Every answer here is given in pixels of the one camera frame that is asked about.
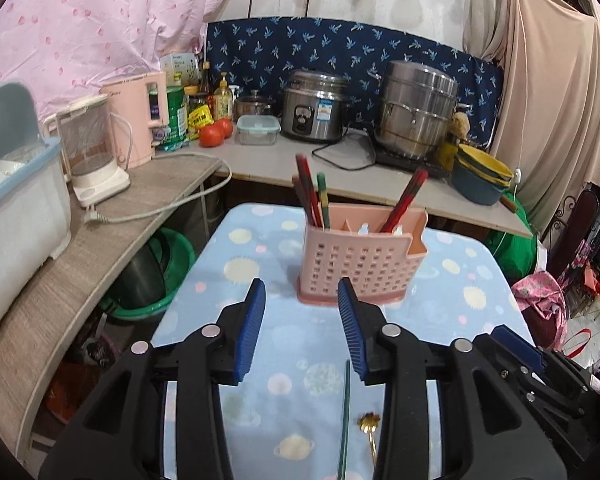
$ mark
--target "green plastic bag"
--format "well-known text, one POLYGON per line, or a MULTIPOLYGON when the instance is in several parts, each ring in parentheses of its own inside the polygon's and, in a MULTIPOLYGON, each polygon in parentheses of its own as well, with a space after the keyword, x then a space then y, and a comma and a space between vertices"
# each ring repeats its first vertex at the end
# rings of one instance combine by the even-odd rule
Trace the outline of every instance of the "green plastic bag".
MULTIPOLYGON (((514 199, 511 193, 505 193, 505 196, 516 203, 518 206, 516 215, 518 215, 518 218, 522 220, 529 231, 533 232, 531 225, 526 220, 526 212, 520 202, 514 199)), ((484 244, 491 251, 491 254, 493 254, 504 277, 509 283, 515 283, 528 276, 536 266, 538 237, 535 235, 533 238, 523 238, 522 236, 492 230, 484 241, 484 244)))

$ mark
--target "yellow bottle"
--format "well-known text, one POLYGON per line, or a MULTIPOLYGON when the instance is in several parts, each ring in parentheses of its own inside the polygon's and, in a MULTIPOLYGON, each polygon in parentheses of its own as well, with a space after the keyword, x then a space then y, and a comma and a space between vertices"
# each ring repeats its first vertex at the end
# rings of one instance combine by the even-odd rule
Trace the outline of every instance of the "yellow bottle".
POLYGON ((214 92, 214 120, 234 118, 234 96, 226 81, 226 72, 221 72, 222 79, 214 92))

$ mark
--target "spoon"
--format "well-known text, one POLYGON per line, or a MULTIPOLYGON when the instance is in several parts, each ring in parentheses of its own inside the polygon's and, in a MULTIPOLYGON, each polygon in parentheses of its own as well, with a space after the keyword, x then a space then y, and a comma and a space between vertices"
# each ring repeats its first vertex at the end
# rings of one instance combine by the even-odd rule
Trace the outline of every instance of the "spoon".
POLYGON ((361 416, 358 419, 358 425, 360 427, 360 431, 362 431, 369 437, 371 458, 374 461, 374 467, 376 467, 376 459, 378 458, 378 452, 376 451, 376 441, 374 440, 374 433, 380 425, 380 415, 373 412, 365 413, 365 415, 361 416))

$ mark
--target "silver screw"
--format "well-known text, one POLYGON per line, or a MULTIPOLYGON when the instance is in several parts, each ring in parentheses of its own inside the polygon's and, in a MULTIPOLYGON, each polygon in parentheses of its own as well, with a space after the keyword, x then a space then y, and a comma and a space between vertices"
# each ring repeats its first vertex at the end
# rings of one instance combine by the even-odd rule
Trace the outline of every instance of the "silver screw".
POLYGON ((464 354, 470 352, 474 348, 474 345, 472 345, 471 341, 464 338, 456 339, 454 346, 456 347, 456 350, 464 354))
POLYGON ((400 335, 400 327, 393 323, 387 323, 382 327, 382 333, 387 337, 396 337, 400 335))
POLYGON ((131 345, 131 351, 134 354, 144 354, 149 349, 149 343, 147 341, 136 341, 131 345))
POLYGON ((202 335, 204 337, 216 337, 220 333, 218 325, 206 325, 202 327, 202 335))

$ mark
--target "light blue tablecloth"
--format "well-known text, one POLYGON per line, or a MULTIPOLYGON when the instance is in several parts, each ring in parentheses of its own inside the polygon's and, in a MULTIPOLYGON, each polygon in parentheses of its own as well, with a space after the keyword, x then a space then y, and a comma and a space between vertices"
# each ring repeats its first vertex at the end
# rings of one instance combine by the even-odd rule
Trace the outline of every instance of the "light blue tablecloth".
MULTIPOLYGON (((338 468, 344 369, 349 351, 338 309, 296 299, 304 230, 300 208, 243 204, 224 218, 165 313, 152 343, 182 341, 244 299, 254 277, 267 289, 251 371, 221 387, 222 414, 236 480, 324 480, 338 468)), ((449 344, 506 324, 531 341, 516 301, 489 251, 476 240, 427 229, 429 254, 388 321, 424 341, 449 344)), ((440 475, 440 415, 428 384, 430 477, 440 475)), ((176 478, 175 387, 165 414, 165 476, 176 478)), ((356 419, 382 413, 384 387, 352 372, 347 480, 370 480, 372 462, 356 419)))

